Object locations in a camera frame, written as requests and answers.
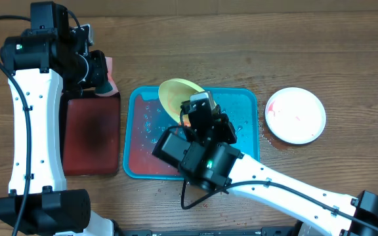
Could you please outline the yellow-green plate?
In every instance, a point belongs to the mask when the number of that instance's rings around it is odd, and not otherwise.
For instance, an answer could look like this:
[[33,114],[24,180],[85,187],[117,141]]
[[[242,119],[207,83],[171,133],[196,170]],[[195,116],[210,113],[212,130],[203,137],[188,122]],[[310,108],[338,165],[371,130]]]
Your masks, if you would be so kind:
[[192,95],[198,98],[199,93],[205,92],[206,90],[189,80],[174,78],[160,84],[158,96],[163,109],[174,121],[190,127],[188,115],[183,115],[183,121],[180,120],[180,106],[183,102],[191,100]]

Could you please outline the white plate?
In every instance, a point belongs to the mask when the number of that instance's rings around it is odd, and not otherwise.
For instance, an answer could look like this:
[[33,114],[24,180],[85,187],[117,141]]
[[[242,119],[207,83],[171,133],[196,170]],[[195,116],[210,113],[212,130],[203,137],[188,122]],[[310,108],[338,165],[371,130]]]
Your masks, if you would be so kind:
[[323,133],[327,120],[318,97],[299,87],[275,92],[266,103],[264,117],[274,136],[294,145],[315,141]]

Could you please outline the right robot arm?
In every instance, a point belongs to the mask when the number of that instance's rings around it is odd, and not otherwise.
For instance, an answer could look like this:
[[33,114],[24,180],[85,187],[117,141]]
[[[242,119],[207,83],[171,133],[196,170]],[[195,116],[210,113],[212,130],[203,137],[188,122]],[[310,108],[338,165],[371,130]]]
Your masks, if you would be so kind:
[[378,235],[378,196],[363,191],[358,197],[334,193],[266,167],[233,147],[236,131],[219,106],[205,99],[181,105],[184,136],[171,126],[159,138],[152,154],[172,167],[206,195],[191,209],[218,193],[241,195],[290,215],[321,235]]

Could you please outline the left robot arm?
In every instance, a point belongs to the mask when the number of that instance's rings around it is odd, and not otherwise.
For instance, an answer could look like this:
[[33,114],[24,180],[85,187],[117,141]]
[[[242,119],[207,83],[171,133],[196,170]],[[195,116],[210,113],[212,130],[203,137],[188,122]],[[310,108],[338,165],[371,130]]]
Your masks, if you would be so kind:
[[60,154],[60,100],[72,89],[103,85],[104,54],[89,33],[9,37],[0,64],[14,108],[14,163],[0,220],[26,235],[120,235],[117,223],[91,210],[84,189],[69,190]]

